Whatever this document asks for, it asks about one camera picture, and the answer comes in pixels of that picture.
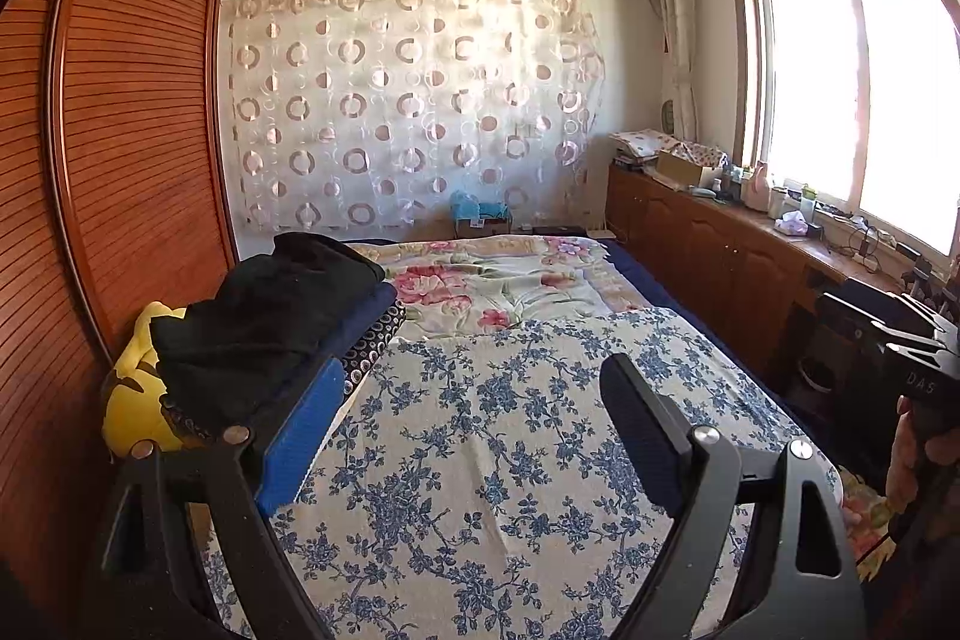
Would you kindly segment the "person's right hand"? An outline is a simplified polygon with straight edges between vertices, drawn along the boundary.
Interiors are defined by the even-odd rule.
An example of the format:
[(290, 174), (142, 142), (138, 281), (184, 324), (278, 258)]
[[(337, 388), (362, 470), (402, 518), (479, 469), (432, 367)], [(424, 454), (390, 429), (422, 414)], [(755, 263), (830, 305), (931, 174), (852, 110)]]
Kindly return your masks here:
[[(952, 429), (947, 434), (929, 437), (919, 443), (914, 427), (913, 403), (906, 396), (900, 396), (896, 402), (895, 438), (890, 456), (885, 497), (890, 510), (901, 516), (916, 500), (919, 491), (919, 468), (923, 464), (935, 464), (944, 468), (955, 468), (960, 453), (960, 431)], [(958, 534), (958, 481), (953, 481), (944, 503), (940, 505), (935, 517), (926, 526), (929, 541)]]

